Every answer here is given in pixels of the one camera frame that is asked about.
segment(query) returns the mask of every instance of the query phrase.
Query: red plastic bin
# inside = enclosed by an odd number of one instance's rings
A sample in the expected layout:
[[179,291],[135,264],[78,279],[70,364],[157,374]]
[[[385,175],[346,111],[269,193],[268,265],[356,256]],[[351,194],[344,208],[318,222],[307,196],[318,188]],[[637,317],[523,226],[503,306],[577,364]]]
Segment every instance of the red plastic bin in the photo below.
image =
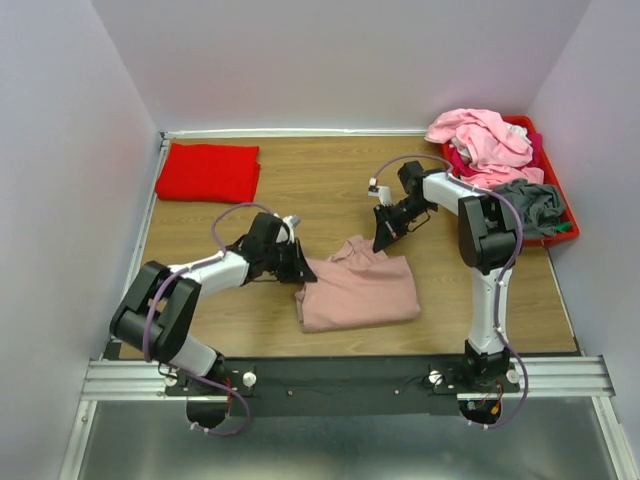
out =
[[[503,116],[502,118],[505,122],[509,122],[513,125],[519,125],[521,127],[525,127],[527,131],[531,133],[537,133],[529,117],[526,117],[524,115],[519,115],[519,116]],[[542,245],[544,247],[550,247],[551,245],[555,245],[560,242],[565,242],[567,240],[572,240],[574,238],[577,238],[578,235],[580,235],[580,228],[578,227],[578,224],[576,223],[576,219],[573,216],[573,213],[571,212],[571,208],[569,207],[569,203],[567,202],[567,197],[562,191],[562,187],[560,186],[560,183],[558,182],[558,178],[556,177],[556,174],[553,171],[553,167],[551,167],[551,163],[549,162],[549,158],[547,157],[547,154],[545,153],[544,148],[542,149],[542,152],[540,152],[540,154],[541,154],[540,168],[544,171],[544,183],[555,185],[560,191],[560,194],[564,199],[564,203],[567,206],[567,208],[565,209],[560,219],[562,222],[571,222],[571,228],[568,231],[558,233],[553,237],[527,239],[524,241],[524,244],[525,246]],[[442,144],[442,156],[447,160],[451,161],[451,148],[449,148],[448,142]],[[453,174],[459,175],[459,172],[457,172],[456,169],[454,169]]]

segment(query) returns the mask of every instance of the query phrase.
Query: pink cloth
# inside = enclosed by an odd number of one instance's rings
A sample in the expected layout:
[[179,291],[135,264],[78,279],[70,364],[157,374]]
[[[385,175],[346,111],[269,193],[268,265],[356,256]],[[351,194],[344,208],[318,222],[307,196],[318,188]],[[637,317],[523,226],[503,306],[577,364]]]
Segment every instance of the pink cloth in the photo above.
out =
[[446,143],[452,138],[467,149],[476,170],[486,166],[523,167],[531,161],[532,148],[497,112],[459,108],[440,115],[425,139]]
[[430,142],[447,143],[455,139],[457,145],[466,147],[471,157],[468,160],[455,147],[452,149],[452,163],[460,178],[491,189],[518,178],[544,183],[544,172],[538,168],[542,136],[528,137],[531,144],[512,132],[497,112],[463,108],[440,115],[425,135]]
[[544,183],[544,172],[538,168],[541,163],[542,135],[530,133],[527,135],[531,141],[532,160],[525,167],[508,168],[506,171],[496,168],[491,172],[480,172],[460,155],[458,149],[451,146],[451,163],[460,174],[460,178],[467,183],[477,185],[480,188],[493,189],[498,185],[509,183],[518,178],[523,178],[529,183]]
[[405,257],[372,250],[360,235],[327,260],[308,259],[318,277],[295,294],[305,332],[362,327],[416,318],[420,305]]

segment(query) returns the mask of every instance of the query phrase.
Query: wooden table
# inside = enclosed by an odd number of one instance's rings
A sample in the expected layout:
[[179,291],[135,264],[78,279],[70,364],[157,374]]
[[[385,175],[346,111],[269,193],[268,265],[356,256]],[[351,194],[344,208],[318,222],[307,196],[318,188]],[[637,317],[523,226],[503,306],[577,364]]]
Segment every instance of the wooden table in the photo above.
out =
[[[280,215],[296,213],[304,253],[324,258],[345,239],[373,237],[367,196],[374,171],[392,157],[437,148],[421,137],[234,138],[182,140],[180,143],[259,145],[262,165],[256,201]],[[380,177],[403,193],[398,163]],[[438,166],[424,161],[425,167]],[[186,263],[218,250],[210,234],[214,218],[227,205],[156,202],[143,262]],[[218,229],[226,243],[246,233],[255,209],[239,209]],[[457,219],[440,209],[431,221],[388,248],[405,255],[422,306],[414,321],[316,334],[300,331],[295,314],[295,285],[252,283],[221,292],[198,305],[191,333],[227,356],[366,355],[461,352],[471,318],[471,276],[458,253]],[[574,351],[576,345],[553,278],[547,252],[528,247],[519,257],[509,289],[508,333],[524,352]],[[123,358],[139,358],[128,347]]]

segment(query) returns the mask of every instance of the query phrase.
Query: wire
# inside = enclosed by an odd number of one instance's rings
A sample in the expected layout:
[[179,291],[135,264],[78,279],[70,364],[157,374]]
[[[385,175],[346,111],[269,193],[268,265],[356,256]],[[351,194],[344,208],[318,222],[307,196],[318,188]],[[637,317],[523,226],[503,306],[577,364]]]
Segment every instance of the wire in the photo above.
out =
[[424,220],[423,222],[420,222],[417,226],[411,228],[411,229],[407,229],[407,231],[409,233],[413,233],[415,232],[417,229],[419,229],[422,225],[424,225],[425,223],[427,223],[429,220],[431,220],[431,214],[429,212],[425,212],[427,214],[427,219]]
[[262,210],[264,210],[267,213],[273,213],[271,210],[269,210],[267,207],[265,207],[264,205],[260,204],[260,203],[255,203],[255,202],[245,202],[245,203],[238,203],[237,205],[234,205],[233,207],[229,208],[227,211],[223,212],[218,218],[216,218],[213,221],[213,225],[211,225],[211,235],[213,236],[213,239],[216,241],[216,243],[218,244],[218,246],[220,247],[220,250],[225,253],[227,251],[227,247],[225,246],[224,242],[222,241],[222,239],[218,236],[218,234],[216,233],[216,227],[218,226],[218,223],[220,223],[220,220],[222,220],[224,217],[226,217],[228,214],[230,214],[231,212],[233,212],[234,210],[237,210],[239,208],[244,208],[244,207],[258,207]]
[[522,243],[524,240],[522,220],[520,220],[520,215],[518,214],[518,211],[511,204],[511,202],[507,200],[505,197],[503,197],[499,193],[496,193],[492,190],[477,188],[475,185],[469,185],[468,183],[465,183],[462,180],[458,180],[455,176],[451,174],[451,172],[453,171],[453,165],[451,164],[451,162],[449,162],[448,160],[445,160],[442,157],[438,157],[435,155],[415,153],[415,154],[402,155],[400,157],[392,158],[391,160],[388,160],[387,162],[385,162],[380,168],[378,168],[378,170],[376,170],[376,173],[373,175],[373,178],[377,179],[378,175],[380,175],[380,172],[382,172],[385,168],[387,168],[392,163],[395,163],[399,160],[404,160],[406,158],[429,158],[429,159],[438,160],[444,163],[447,166],[447,174],[448,174],[447,177],[449,181],[471,192],[479,192],[484,195],[489,195],[495,198],[496,200],[504,204],[509,209],[509,211],[513,214],[513,217],[515,219],[516,247],[513,250],[513,253],[511,254],[511,256],[509,257],[509,260],[507,260],[507,263],[505,263],[505,265],[502,267],[502,270],[500,270],[500,272],[498,273],[495,294],[493,297],[493,327],[496,330],[496,336],[498,337],[498,340],[500,341],[500,343],[502,343],[502,345],[507,350],[509,350],[511,355],[513,355],[513,357],[516,359],[516,361],[520,365],[520,368],[522,368],[522,376],[524,377],[524,388],[522,390],[522,397],[520,397],[520,401],[518,402],[518,405],[516,405],[516,408],[514,408],[513,411],[504,420],[496,422],[493,425],[483,425],[484,428],[491,428],[491,429],[502,427],[508,424],[509,422],[511,422],[511,420],[513,420],[516,417],[516,415],[520,413],[529,395],[529,372],[527,372],[527,366],[524,364],[524,360],[522,360],[522,357],[511,346],[507,338],[499,331],[500,329],[500,315],[499,315],[500,294],[502,290],[502,286],[500,284],[502,283],[502,279],[504,278],[506,273],[515,264],[516,258],[518,257],[518,255],[520,255],[520,250],[522,249]]
[[504,389],[502,388],[502,382],[498,380],[498,388],[500,389],[500,396],[498,397],[498,403],[496,403],[496,407],[500,407],[502,403],[502,396],[504,395]]
[[373,174],[372,178],[377,179],[378,176],[382,173],[382,171],[385,168],[387,168],[389,165],[391,165],[392,163],[398,162],[400,160],[406,160],[407,158],[429,158],[431,160],[438,160],[439,162],[442,162],[447,166],[447,173],[451,173],[453,171],[453,164],[442,157],[438,157],[436,155],[429,155],[428,153],[411,153],[408,155],[400,155],[399,157],[395,157],[395,158],[392,158],[391,160],[387,160],[382,164],[380,168],[378,168],[378,170],[376,170],[376,173]]
[[511,254],[511,256],[509,257],[509,260],[507,260],[507,263],[505,263],[505,265],[502,267],[502,270],[500,270],[500,273],[498,273],[498,277],[496,279],[496,290],[493,297],[493,327],[496,331],[496,336],[498,337],[498,340],[500,340],[500,343],[502,343],[502,345],[507,350],[509,350],[511,355],[513,355],[513,358],[515,358],[518,364],[520,365],[520,368],[522,369],[522,376],[524,379],[524,387],[522,389],[522,396],[520,397],[520,401],[518,402],[518,405],[516,405],[516,407],[511,411],[509,415],[507,415],[505,419],[500,420],[492,425],[484,426],[485,428],[490,428],[490,429],[500,428],[510,423],[520,413],[520,411],[524,407],[525,402],[527,401],[527,397],[529,396],[529,372],[527,371],[527,366],[525,365],[524,360],[522,360],[522,357],[520,356],[520,354],[516,352],[516,350],[511,346],[511,344],[507,340],[507,338],[502,334],[502,332],[499,331],[500,315],[498,313],[500,311],[500,295],[502,291],[502,286],[500,284],[502,283],[502,279],[504,278],[506,273],[515,264],[516,258],[518,257],[518,255],[520,254],[520,250],[522,249],[522,241],[524,239],[524,234],[522,230],[522,221],[520,220],[520,215],[518,214],[518,211],[511,204],[511,202],[506,198],[504,198],[499,193],[493,192],[491,190],[476,188],[473,185],[468,185],[462,180],[458,180],[453,175],[449,175],[449,180],[455,183],[456,185],[466,188],[467,190],[483,193],[485,195],[489,195],[497,199],[511,211],[511,214],[513,215],[516,222],[516,247],[513,250],[513,253]]
[[[496,380],[496,383],[495,383],[495,385],[494,385],[494,386],[498,386],[498,387],[500,387],[499,393],[500,393],[500,394],[502,394],[502,384],[500,383],[500,380]],[[486,402],[486,401],[489,399],[489,397],[490,397],[491,395],[493,395],[493,392],[489,392],[489,393],[487,393],[484,397],[482,397],[482,399],[481,399],[479,402],[477,402],[477,403],[475,404],[475,405],[476,405],[476,407],[478,407],[478,406],[480,406],[480,405],[483,405],[483,404],[484,404],[484,402]]]
[[[211,226],[211,234],[213,235],[213,238],[216,240],[216,242],[220,246],[220,250],[222,251],[222,255],[214,256],[214,257],[208,258],[206,260],[202,260],[200,262],[193,263],[188,267],[183,267],[183,268],[181,268],[179,270],[176,270],[175,272],[172,272],[171,275],[169,275],[162,282],[162,284],[160,285],[160,287],[156,291],[155,295],[153,296],[153,299],[151,300],[151,303],[149,305],[149,311],[147,312],[147,317],[146,317],[145,322],[144,322],[144,329],[142,331],[142,354],[144,356],[144,361],[145,362],[147,362],[147,363],[151,362],[151,328],[152,328],[152,325],[153,325],[153,319],[154,319],[154,317],[156,315],[156,312],[158,310],[158,304],[162,300],[162,297],[164,296],[164,292],[166,292],[167,288],[169,288],[169,286],[178,277],[180,277],[181,275],[184,275],[185,273],[190,272],[192,270],[197,270],[199,268],[203,268],[203,267],[207,267],[209,265],[213,265],[214,263],[220,262],[220,261],[222,261],[222,259],[224,259],[225,255],[227,253],[227,249],[226,249],[226,247],[224,245],[224,242],[222,242],[220,237],[217,235],[216,227],[218,226],[218,223],[220,222],[220,220],[222,220],[224,217],[226,217],[230,212],[232,212],[232,211],[234,211],[234,210],[236,210],[238,208],[242,208],[242,207],[258,207],[258,208],[261,208],[262,210],[264,210],[267,213],[271,213],[271,210],[269,210],[267,207],[265,207],[263,205],[260,205],[258,203],[239,203],[239,204],[234,205],[233,207],[229,208],[225,212],[223,212],[220,216],[218,216],[214,220],[213,225]],[[198,424],[193,424],[192,428],[196,428],[198,430],[202,430],[203,432],[205,432],[205,433],[207,433],[209,435],[220,436],[220,437],[228,437],[228,436],[236,435],[236,434],[240,433],[241,431],[243,431],[245,428],[247,428],[249,423],[251,423],[251,409],[249,408],[249,404],[247,403],[247,401],[244,399],[244,397],[242,395],[240,395],[237,391],[233,390],[233,388],[230,387],[230,386],[223,385],[222,383],[214,382],[213,380],[209,380],[208,378],[201,377],[200,375],[197,375],[197,374],[195,374],[193,372],[190,372],[189,370],[186,370],[186,369],[182,369],[182,371],[184,371],[186,375],[188,375],[189,377],[193,378],[194,380],[196,380],[196,381],[198,381],[200,383],[204,383],[205,385],[208,385],[210,387],[217,388],[217,389],[222,390],[224,392],[227,392],[229,395],[235,397],[242,404],[242,406],[244,407],[245,413],[246,413],[245,420],[242,423],[242,425],[240,425],[235,430],[231,430],[231,431],[228,431],[228,432],[218,431],[218,430],[215,430],[215,429],[203,428]]]
[[[224,384],[229,387],[231,390],[233,390],[233,384],[231,383],[231,379],[229,377],[224,379]],[[227,393],[227,403],[231,402],[231,394]]]

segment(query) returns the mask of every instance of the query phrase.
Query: red towel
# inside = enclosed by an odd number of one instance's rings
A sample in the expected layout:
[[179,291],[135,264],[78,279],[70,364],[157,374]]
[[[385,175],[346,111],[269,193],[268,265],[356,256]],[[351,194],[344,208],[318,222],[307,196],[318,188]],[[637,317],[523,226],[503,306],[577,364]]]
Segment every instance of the red towel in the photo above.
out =
[[171,145],[156,193],[162,200],[252,202],[258,187],[258,147]]

